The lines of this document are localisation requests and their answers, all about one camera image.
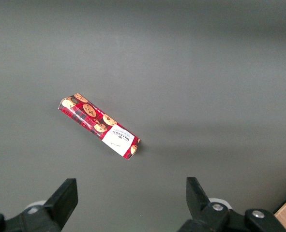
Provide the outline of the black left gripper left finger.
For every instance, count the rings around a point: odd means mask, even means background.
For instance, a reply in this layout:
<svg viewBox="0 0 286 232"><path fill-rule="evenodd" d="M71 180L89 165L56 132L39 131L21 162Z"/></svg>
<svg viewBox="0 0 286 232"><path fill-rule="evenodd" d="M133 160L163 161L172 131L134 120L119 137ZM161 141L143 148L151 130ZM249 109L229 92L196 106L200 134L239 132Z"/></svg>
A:
<svg viewBox="0 0 286 232"><path fill-rule="evenodd" d="M17 216L0 213L0 232L60 232L77 203L76 179L68 178L48 200L31 203Z"/></svg>

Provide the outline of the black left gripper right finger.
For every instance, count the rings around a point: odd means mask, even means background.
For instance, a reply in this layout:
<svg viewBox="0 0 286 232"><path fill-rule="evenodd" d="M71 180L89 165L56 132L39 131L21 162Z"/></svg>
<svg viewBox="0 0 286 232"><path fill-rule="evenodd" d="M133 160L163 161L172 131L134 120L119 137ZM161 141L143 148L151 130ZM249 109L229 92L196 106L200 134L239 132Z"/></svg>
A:
<svg viewBox="0 0 286 232"><path fill-rule="evenodd" d="M273 213L251 208L243 215L224 203L212 202L195 177L186 179L186 202L191 219L180 232L285 232L286 228Z"/></svg>

